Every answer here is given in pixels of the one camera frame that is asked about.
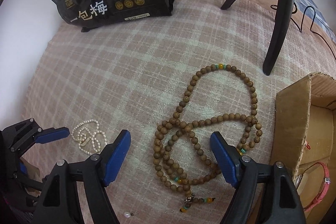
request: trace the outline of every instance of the pink plaid fabric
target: pink plaid fabric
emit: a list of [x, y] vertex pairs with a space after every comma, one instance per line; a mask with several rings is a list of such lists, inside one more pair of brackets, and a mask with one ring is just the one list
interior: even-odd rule
[[[34, 117], [43, 128], [70, 129], [94, 118], [100, 121], [109, 142], [122, 129], [131, 133], [131, 147], [119, 175], [106, 189], [120, 223], [213, 224], [223, 217], [234, 189], [222, 175], [192, 187], [198, 197], [216, 198], [213, 203], [180, 213], [184, 196], [167, 189], [152, 164], [156, 127], [172, 116], [197, 70], [222, 62], [235, 65], [253, 81], [263, 136], [248, 155], [260, 163], [268, 163], [272, 150], [276, 93], [312, 71], [336, 76], [335, 60], [327, 46], [311, 33], [299, 33], [293, 24], [272, 74], [264, 75], [261, 68], [273, 31], [274, 11], [249, 0], [237, 0], [222, 11], [223, 2], [176, 0], [171, 17], [148, 17], [89, 33], [64, 23], [40, 60], [23, 118]], [[243, 82], [232, 73], [216, 71], [200, 79], [181, 120], [191, 122], [230, 112], [248, 115], [249, 111], [250, 96]], [[243, 123], [224, 122], [195, 132], [206, 154], [215, 160], [210, 134], [220, 131], [229, 144], [236, 145], [244, 127]], [[171, 130], [168, 138], [175, 131]], [[45, 175], [58, 159], [75, 162], [87, 155], [69, 137], [37, 144], [25, 158]], [[186, 136], [174, 145], [172, 158], [191, 178], [208, 173]], [[83, 217], [92, 223], [81, 184], [79, 196]], [[125, 211], [138, 214], [126, 219]]]

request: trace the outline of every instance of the black cable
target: black cable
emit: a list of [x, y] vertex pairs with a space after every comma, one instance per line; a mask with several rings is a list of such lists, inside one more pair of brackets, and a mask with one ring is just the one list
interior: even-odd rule
[[[271, 9], [273, 9], [273, 10], [277, 10], [277, 7], [278, 7], [278, 6], [273, 4], [273, 5], [271, 5], [270, 7], [271, 7]], [[295, 14], [295, 13], [297, 13], [297, 11], [298, 11], [295, 1], [294, 1], [294, 7], [295, 7], [295, 10], [292, 12], [292, 14]], [[307, 7], [305, 8], [305, 10], [304, 10], [304, 12], [303, 12], [303, 16], [302, 16], [301, 27], [299, 27], [299, 25], [294, 21], [294, 19], [292, 19], [292, 17], [291, 17], [291, 21], [294, 22], [294, 24], [297, 26], [297, 28], [299, 29], [299, 31], [302, 33], [303, 20], [305, 19], [306, 11], [307, 11], [308, 8], [312, 8], [313, 11], [314, 11], [314, 16], [313, 16], [313, 19], [312, 19], [312, 21], [311, 21], [311, 25], [310, 25], [310, 31], [311, 31], [312, 33], [314, 33], [314, 34], [317, 34], [319, 37], [321, 37], [321, 38], [323, 39], [323, 41], [327, 44], [327, 46], [329, 47], [331, 53], [333, 54], [334, 59], [336, 60], [336, 57], [335, 57], [335, 54], [334, 54], [333, 50], [331, 49], [331, 47], [329, 46], [329, 44], [327, 43], [327, 41], [323, 38], [323, 36], [320, 35], [319, 33], [315, 32], [315, 31], [313, 31], [313, 30], [311, 29], [311, 28], [313, 27], [313, 24], [314, 24], [314, 21], [315, 21], [315, 17], [316, 17], [316, 11], [315, 11], [315, 8], [314, 8], [313, 6], [310, 6], [310, 5], [309, 5], [309, 6], [307, 6]]]

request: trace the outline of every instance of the metal screw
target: metal screw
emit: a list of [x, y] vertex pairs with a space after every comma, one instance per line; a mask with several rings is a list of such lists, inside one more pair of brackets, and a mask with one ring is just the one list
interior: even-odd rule
[[65, 160], [58, 160], [58, 161], [56, 162], [56, 164], [57, 164], [58, 166], [62, 166], [64, 163], [65, 163]]
[[97, 160], [97, 159], [99, 159], [99, 154], [93, 154], [93, 155], [91, 155], [90, 159], [91, 160]]
[[278, 168], [282, 168], [282, 167], [284, 167], [284, 164], [283, 164], [281, 161], [277, 161], [277, 162], [275, 163], [275, 165], [276, 165]]
[[249, 156], [242, 156], [241, 159], [244, 161], [244, 162], [250, 162], [251, 161], [251, 158]]

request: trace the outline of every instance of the cardboard box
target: cardboard box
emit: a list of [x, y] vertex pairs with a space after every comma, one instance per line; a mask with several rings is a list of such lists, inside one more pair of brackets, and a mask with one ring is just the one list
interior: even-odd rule
[[[331, 184], [321, 203], [306, 212], [307, 224], [318, 224], [336, 197], [336, 81], [320, 72], [311, 73], [276, 96], [276, 121], [270, 164], [282, 161], [293, 180], [317, 161], [328, 165]], [[315, 165], [305, 174], [298, 192], [302, 206], [318, 194], [323, 168]], [[248, 223], [254, 223], [260, 198]]]

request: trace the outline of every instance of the mala bracelet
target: mala bracelet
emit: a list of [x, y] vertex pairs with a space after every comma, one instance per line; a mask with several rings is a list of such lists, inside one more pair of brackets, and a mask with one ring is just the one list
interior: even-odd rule
[[[244, 114], [239, 113], [230, 113], [223, 114], [217, 117], [212, 117], [210, 119], [193, 121], [192, 123], [187, 123], [182, 121], [180, 118], [180, 113], [182, 113], [183, 108], [187, 105], [190, 100], [190, 96], [192, 91], [194, 90], [194, 86], [196, 86], [197, 81], [201, 78], [202, 75], [205, 75], [211, 71], [216, 70], [227, 70], [244, 81], [244, 83], [248, 86], [249, 91], [251, 93], [251, 116], [246, 116]], [[153, 164], [155, 165], [156, 174], [160, 178], [160, 180], [164, 183], [164, 186], [169, 187], [172, 191], [177, 191], [179, 193], [184, 192], [186, 196], [186, 204], [183, 208], [180, 209], [181, 212], [186, 212], [188, 208], [190, 208], [192, 203], [207, 203], [212, 202], [214, 198], [205, 198], [198, 199], [194, 198], [194, 195], [191, 193], [191, 185], [204, 184], [205, 182], [214, 179], [217, 175], [221, 173], [221, 170], [217, 166], [217, 163], [212, 162], [208, 157], [204, 154], [203, 149], [201, 149], [201, 145], [198, 142], [198, 138], [195, 137], [195, 132], [192, 131], [194, 128], [209, 126], [213, 123], [224, 122], [227, 120], [236, 120], [241, 122], [246, 122], [247, 126], [245, 127], [245, 132], [240, 139], [237, 150], [242, 155], [246, 153], [250, 148], [253, 148], [256, 143], [260, 142], [260, 137], [263, 134], [261, 131], [261, 123], [258, 122], [258, 119], [255, 117], [257, 115], [257, 94], [256, 89], [253, 86], [253, 82], [246, 76], [245, 73], [238, 70], [235, 66], [231, 65], [223, 65], [223, 64], [212, 64], [211, 66], [206, 66], [202, 68], [200, 71], [197, 71], [195, 75], [193, 75], [190, 85], [188, 85], [187, 90], [184, 92], [183, 100], [176, 107], [176, 111], [173, 113], [173, 117], [169, 119], [169, 121], [162, 121], [161, 125], [157, 127], [157, 131], [155, 131], [155, 140], [154, 140], [154, 154], [153, 154]], [[256, 137], [251, 140], [247, 144], [247, 140], [250, 137], [250, 132], [252, 127], [255, 126], [257, 132]], [[168, 141], [167, 145], [164, 147], [162, 142], [164, 136], [171, 130], [173, 127], [179, 128], [176, 133], [171, 137]], [[172, 150], [172, 146], [174, 143], [182, 136], [187, 134], [191, 139], [192, 144], [194, 145], [194, 149], [196, 150], [197, 155], [199, 155], [201, 161], [208, 167], [210, 167], [210, 173], [204, 177], [188, 179], [188, 175], [184, 172], [183, 168], [180, 167], [179, 163], [174, 162], [174, 160], [170, 157], [170, 152]], [[173, 182], [177, 182], [180, 186], [172, 184], [168, 178], [169, 177]]]

